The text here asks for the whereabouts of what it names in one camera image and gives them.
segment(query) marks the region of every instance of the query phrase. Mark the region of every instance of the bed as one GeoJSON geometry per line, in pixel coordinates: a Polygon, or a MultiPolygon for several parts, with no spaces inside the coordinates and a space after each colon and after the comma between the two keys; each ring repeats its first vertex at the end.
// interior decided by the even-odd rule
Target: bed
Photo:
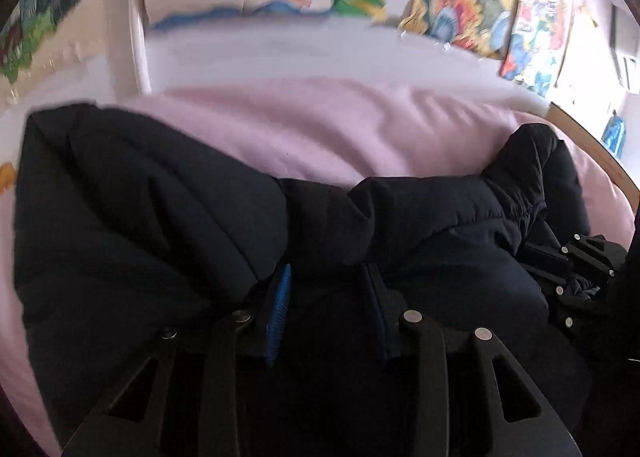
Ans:
{"type": "MultiPolygon", "coordinates": [[[[389,13],[401,15],[407,1],[388,0],[389,13]]],[[[143,0],[104,4],[105,51],[0,114],[0,161],[18,165],[30,109],[78,98],[148,114],[273,176],[346,187],[368,176],[478,173],[519,125],[547,116],[570,147],[594,232],[630,244],[636,186],[560,109],[548,113],[547,100],[499,78],[497,60],[358,19],[202,20],[150,31],[143,0]]],[[[0,197],[0,385],[55,457],[12,287],[14,201],[11,190],[0,197]]]]}

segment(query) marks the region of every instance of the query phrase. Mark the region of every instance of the pink blanket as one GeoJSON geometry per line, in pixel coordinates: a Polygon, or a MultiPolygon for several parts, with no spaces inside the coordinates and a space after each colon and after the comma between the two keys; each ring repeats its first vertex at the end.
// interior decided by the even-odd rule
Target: pink blanket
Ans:
{"type": "MultiPolygon", "coordinates": [[[[277,177],[354,186],[368,176],[478,174],[531,114],[405,87],[312,79],[252,86],[185,88],[141,97],[148,114],[277,177]]],[[[564,134],[594,233],[628,247],[634,214],[605,172],[564,134]]],[[[21,307],[12,286],[14,195],[0,199],[0,384],[36,441],[60,449],[27,359],[21,307]]]]}

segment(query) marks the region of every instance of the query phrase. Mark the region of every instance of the blue object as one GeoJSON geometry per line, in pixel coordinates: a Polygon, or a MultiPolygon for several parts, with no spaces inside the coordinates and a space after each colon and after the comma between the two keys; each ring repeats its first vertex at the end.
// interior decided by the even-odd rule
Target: blue object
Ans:
{"type": "Polygon", "coordinates": [[[618,159],[622,156],[622,149],[625,146],[626,141],[626,126],[625,120],[618,116],[615,112],[607,128],[602,135],[602,142],[618,159]]]}
{"type": "Polygon", "coordinates": [[[236,6],[217,6],[211,10],[207,10],[199,14],[172,14],[164,20],[153,24],[151,26],[151,29],[155,31],[167,31],[178,26],[194,24],[203,20],[216,18],[248,17],[251,15],[296,15],[299,17],[324,17],[331,14],[331,12],[331,10],[327,10],[325,12],[303,12],[302,10],[291,6],[287,2],[274,0],[273,2],[268,2],[267,4],[259,6],[253,10],[242,10],[242,8],[236,6]]]}
{"type": "Polygon", "coordinates": [[[509,56],[513,61],[513,68],[507,71],[503,77],[508,80],[513,80],[517,75],[524,71],[524,68],[531,62],[531,52],[527,50],[524,45],[524,37],[519,34],[511,35],[511,45],[509,56]]]}
{"type": "Polygon", "coordinates": [[[551,80],[553,76],[550,72],[546,74],[542,74],[540,71],[536,73],[536,79],[534,80],[534,85],[530,88],[533,92],[535,92],[538,96],[542,96],[543,98],[546,96],[546,93],[549,91],[549,87],[551,87],[551,80]]]}
{"type": "Polygon", "coordinates": [[[280,283],[276,290],[276,296],[273,300],[273,308],[271,316],[267,324],[267,336],[264,347],[264,359],[267,367],[273,367],[278,358],[280,350],[280,342],[284,332],[284,325],[287,321],[287,311],[289,310],[289,297],[291,294],[291,266],[284,266],[280,283]]]}
{"type": "Polygon", "coordinates": [[[500,17],[494,22],[489,38],[489,47],[492,51],[500,51],[507,39],[509,24],[511,23],[511,12],[502,12],[500,17]]]}
{"type": "Polygon", "coordinates": [[[451,42],[460,32],[458,29],[458,16],[449,7],[442,8],[440,13],[433,19],[433,24],[429,34],[443,42],[451,42]]]}

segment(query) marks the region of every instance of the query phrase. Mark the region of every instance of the black plastic mount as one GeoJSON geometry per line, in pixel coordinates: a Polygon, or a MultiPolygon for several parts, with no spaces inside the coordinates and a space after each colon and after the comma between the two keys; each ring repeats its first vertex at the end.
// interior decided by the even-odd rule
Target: black plastic mount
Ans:
{"type": "MultiPolygon", "coordinates": [[[[407,456],[580,456],[558,415],[491,331],[442,329],[420,312],[407,311],[401,294],[384,286],[375,265],[364,267],[362,281],[376,354],[383,360],[417,359],[415,428],[407,456]]],[[[197,424],[188,455],[245,455],[246,442],[239,437],[236,360],[243,347],[255,346],[242,339],[262,332],[254,317],[236,311],[206,332],[165,331],[103,395],[63,457],[161,457],[162,448],[171,444],[166,440],[170,423],[183,423],[178,432],[184,437],[197,424]],[[176,380],[184,366],[176,361],[185,355],[199,355],[202,363],[190,367],[187,380],[176,380]],[[181,383],[177,400],[187,401],[194,379],[200,386],[192,397],[193,414],[168,417],[168,403],[176,401],[170,389],[181,383]]]]}

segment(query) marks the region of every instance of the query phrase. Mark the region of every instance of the wall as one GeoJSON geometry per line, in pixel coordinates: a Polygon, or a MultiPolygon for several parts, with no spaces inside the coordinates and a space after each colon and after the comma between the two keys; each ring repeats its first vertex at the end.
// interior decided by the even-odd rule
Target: wall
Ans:
{"type": "MultiPolygon", "coordinates": [[[[387,0],[392,20],[405,13],[409,1],[387,0]]],[[[611,5],[628,9],[623,0],[586,2],[599,24],[600,45],[608,52],[611,5]]],[[[500,78],[498,61],[482,60],[457,47],[445,50],[428,37],[399,34],[365,19],[219,19],[169,32],[149,31],[144,40],[153,92],[194,84],[332,76],[411,84],[537,114],[544,113],[548,103],[500,78]]],[[[617,95],[611,96],[615,108],[617,95]]],[[[607,119],[601,119],[598,136],[607,119]]]]}
{"type": "Polygon", "coordinates": [[[17,163],[22,129],[31,111],[78,100],[112,104],[112,85],[108,60],[99,55],[48,78],[17,105],[0,111],[0,164],[17,163]]]}
{"type": "Polygon", "coordinates": [[[636,186],[640,186],[640,95],[627,95],[620,116],[626,123],[626,144],[621,161],[636,186]]]}

